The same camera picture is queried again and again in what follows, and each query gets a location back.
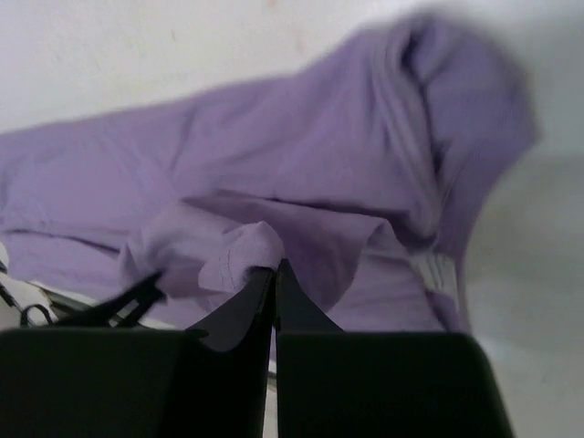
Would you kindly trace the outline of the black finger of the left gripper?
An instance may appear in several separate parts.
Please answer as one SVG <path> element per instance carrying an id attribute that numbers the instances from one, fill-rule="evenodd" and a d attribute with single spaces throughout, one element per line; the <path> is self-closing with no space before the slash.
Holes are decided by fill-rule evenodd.
<path id="1" fill-rule="evenodd" d="M 151 308 L 165 300 L 157 287 L 162 272 L 142 279 L 120 295 L 52 323 L 60 328 L 120 328 L 130 329 L 140 325 Z"/>

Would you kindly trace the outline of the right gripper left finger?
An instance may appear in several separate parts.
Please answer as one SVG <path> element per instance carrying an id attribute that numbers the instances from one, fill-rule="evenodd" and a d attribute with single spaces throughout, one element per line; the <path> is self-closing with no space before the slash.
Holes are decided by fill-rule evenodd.
<path id="1" fill-rule="evenodd" d="M 189 370 L 196 437 L 263 434 L 273 283 L 273 270 L 253 270 L 241 291 L 194 325 L 207 333 L 196 340 Z"/>

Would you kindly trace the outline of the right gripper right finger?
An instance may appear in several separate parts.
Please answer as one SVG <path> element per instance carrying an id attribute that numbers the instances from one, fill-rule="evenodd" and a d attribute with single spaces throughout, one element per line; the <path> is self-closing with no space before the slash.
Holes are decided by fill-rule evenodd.
<path id="1" fill-rule="evenodd" d="M 276 332 L 342 332 L 303 291 L 287 259 L 276 271 Z"/>

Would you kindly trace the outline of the purple t shirt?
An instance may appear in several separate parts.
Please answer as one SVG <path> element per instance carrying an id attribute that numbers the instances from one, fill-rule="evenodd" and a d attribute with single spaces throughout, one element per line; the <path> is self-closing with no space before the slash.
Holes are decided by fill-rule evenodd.
<path id="1" fill-rule="evenodd" d="M 440 16 L 302 71 L 1 137 L 9 276 L 93 300 L 162 271 L 185 328 L 287 259 L 351 331 L 461 331 L 464 253 L 537 131 L 523 72 Z"/>

